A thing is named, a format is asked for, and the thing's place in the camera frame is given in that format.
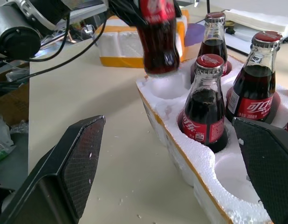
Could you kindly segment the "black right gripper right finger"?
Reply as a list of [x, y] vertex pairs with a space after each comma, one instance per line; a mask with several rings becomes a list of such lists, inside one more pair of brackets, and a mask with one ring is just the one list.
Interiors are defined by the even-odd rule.
[[246, 118], [233, 118], [247, 175], [272, 222], [288, 224], [288, 132]]

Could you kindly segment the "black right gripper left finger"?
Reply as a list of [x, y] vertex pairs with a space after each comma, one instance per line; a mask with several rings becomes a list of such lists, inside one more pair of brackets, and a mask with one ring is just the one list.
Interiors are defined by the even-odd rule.
[[77, 224], [96, 175], [105, 117], [80, 120], [0, 203], [0, 224]]

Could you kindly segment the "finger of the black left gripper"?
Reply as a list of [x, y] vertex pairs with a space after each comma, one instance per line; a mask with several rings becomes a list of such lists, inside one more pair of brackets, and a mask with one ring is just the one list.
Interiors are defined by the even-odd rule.
[[179, 7], [179, 4], [177, 3], [176, 0], [173, 0], [173, 3], [174, 3], [174, 9], [175, 9], [176, 18], [180, 18], [182, 16], [182, 12], [181, 12], [181, 9]]
[[109, 10], [130, 27], [145, 27], [148, 25], [133, 0], [109, 0], [108, 5]]

